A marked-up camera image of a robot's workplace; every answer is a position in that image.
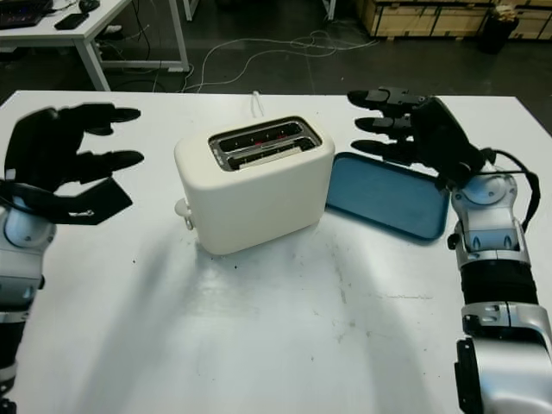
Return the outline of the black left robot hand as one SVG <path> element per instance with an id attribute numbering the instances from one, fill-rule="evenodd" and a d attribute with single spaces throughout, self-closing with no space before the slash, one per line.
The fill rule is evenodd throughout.
<path id="1" fill-rule="evenodd" d="M 144 160 L 135 150 L 94 154 L 80 150 L 86 134 L 108 136 L 112 125 L 141 116 L 135 108 L 112 103 L 82 103 L 55 109 L 46 107 L 16 122 L 4 160 L 8 181 L 56 192 L 62 185 L 81 185 L 107 179 L 112 173 Z"/>

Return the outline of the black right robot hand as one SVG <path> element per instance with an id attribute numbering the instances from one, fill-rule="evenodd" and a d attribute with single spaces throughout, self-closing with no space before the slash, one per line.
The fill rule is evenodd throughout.
<path id="1" fill-rule="evenodd" d="M 351 147 L 356 150 L 404 166 L 421 164 L 435 170 L 446 185 L 458 188 L 481 172 L 486 163 L 482 152 L 469 142 L 461 125 L 436 96 L 381 86 L 350 91 L 347 99 L 356 107 L 382 114 L 357 118 L 356 128 L 391 140 L 353 141 Z"/>

